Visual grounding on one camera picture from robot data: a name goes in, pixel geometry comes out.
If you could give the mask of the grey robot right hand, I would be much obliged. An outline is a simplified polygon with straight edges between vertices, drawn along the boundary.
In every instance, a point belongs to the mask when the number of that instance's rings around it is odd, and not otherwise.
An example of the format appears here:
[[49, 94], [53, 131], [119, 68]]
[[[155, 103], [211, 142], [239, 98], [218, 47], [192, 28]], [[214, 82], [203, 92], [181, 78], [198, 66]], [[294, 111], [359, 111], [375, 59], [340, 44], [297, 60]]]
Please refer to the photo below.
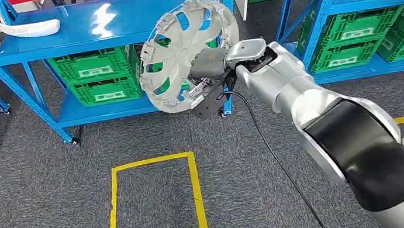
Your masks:
[[191, 109], [195, 109], [205, 98], [212, 95], [223, 84], [228, 49], [208, 48], [201, 50], [191, 61], [187, 79], [190, 84]]

